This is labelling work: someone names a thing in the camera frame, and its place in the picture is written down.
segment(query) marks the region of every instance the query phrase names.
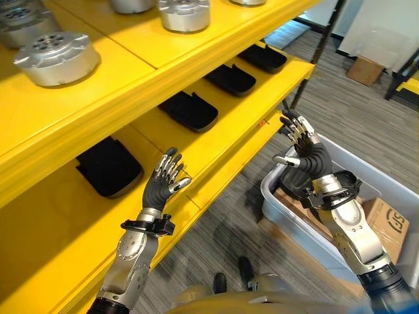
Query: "black shoe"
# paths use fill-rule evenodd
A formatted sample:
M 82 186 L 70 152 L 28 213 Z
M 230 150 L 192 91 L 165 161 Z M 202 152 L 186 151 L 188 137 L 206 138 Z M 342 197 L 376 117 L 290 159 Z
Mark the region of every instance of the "black shoe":
M 227 292 L 227 279 L 223 273 L 215 275 L 212 289 L 215 294 Z
M 240 270 L 240 277 L 242 277 L 244 286 L 248 291 L 251 291 L 248 283 L 254 278 L 255 273 L 253 272 L 253 267 L 251 267 L 251 263 L 247 257 L 239 257 L 238 269 Z

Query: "metal cylinder component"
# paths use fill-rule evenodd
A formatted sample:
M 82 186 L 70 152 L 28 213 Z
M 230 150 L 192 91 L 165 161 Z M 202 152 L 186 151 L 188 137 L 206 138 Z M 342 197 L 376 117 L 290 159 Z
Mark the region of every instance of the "metal cylinder component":
M 0 0 L 0 12 L 6 12 L 18 7 L 38 9 L 44 8 L 44 4 L 41 0 Z
M 36 38 L 20 49 L 13 63 L 35 84 L 56 86 L 85 77 L 99 61 L 88 35 L 63 31 Z
M 150 10 L 154 0 L 111 0 L 112 9 L 117 13 L 131 14 Z
M 26 5 L 0 14 L 0 42 L 9 48 L 20 48 L 42 34 L 59 30 L 52 12 L 46 8 Z
M 243 6 L 256 6 L 256 5 L 263 5 L 266 3 L 266 0 L 230 0 L 231 2 L 237 4 L 237 5 L 243 5 Z
M 208 0 L 159 0 L 163 26 L 170 31 L 200 31 L 210 24 Z

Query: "gray carpet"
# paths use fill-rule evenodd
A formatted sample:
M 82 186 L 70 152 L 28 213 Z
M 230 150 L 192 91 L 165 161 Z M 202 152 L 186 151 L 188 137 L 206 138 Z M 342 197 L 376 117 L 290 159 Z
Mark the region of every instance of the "gray carpet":
M 287 52 L 309 60 L 319 34 L 307 31 Z M 418 191 L 418 113 L 383 99 L 390 76 L 372 88 L 345 76 L 352 61 L 335 54 L 329 41 L 297 109 L 314 127 L 339 145 L 370 162 L 407 187 Z M 263 197 L 260 180 L 272 169 L 271 157 L 289 143 L 275 135 L 220 195 L 201 219 L 151 272 L 143 296 L 132 313 L 163 313 L 183 289 L 211 286 L 226 274 L 229 290 L 243 290 L 237 270 L 241 254 L 255 271 L 275 272 L 299 293 L 354 303 L 328 286 L 256 225 Z

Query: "silver metal forearm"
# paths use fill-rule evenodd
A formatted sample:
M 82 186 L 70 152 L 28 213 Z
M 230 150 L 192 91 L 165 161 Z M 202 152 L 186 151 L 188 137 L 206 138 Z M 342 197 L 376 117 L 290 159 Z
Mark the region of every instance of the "silver metal forearm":
M 334 175 L 313 180 L 317 195 L 331 195 L 342 190 Z M 330 230 L 333 242 L 349 267 L 361 275 L 390 263 L 386 249 L 380 239 L 367 224 L 365 214 L 356 200 L 345 199 L 332 202 L 336 208 L 319 208 L 322 223 Z
M 138 220 L 153 222 L 161 212 L 144 208 Z M 117 255 L 105 276 L 98 298 L 105 298 L 132 309 L 142 293 L 150 263 L 158 249 L 154 234 L 126 230 L 117 247 Z

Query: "black metal pole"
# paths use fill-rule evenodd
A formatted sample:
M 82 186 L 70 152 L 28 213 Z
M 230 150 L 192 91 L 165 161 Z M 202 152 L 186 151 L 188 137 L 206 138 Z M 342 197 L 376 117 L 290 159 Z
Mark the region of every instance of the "black metal pole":
M 340 12 L 342 10 L 342 7 L 344 6 L 346 0 L 338 0 L 337 4 L 335 5 L 335 8 L 333 9 L 332 15 L 327 23 L 327 26 L 325 27 L 324 33 L 321 35 L 321 39 L 319 41 L 319 44 L 317 45 L 316 51 L 314 52 L 313 58 L 311 59 L 310 63 L 317 64 L 317 62 L 320 59 L 321 54 L 323 53 L 327 40 L 329 39 L 330 34 L 332 33 L 333 27 L 336 24 L 336 21 L 340 15 Z M 299 86 L 299 89 L 297 90 L 297 93 L 295 94 L 295 97 L 293 99 L 293 102 L 291 104 L 291 109 L 295 109 L 297 106 L 297 103 L 299 102 L 302 92 L 306 88 L 308 80 L 303 80 Z

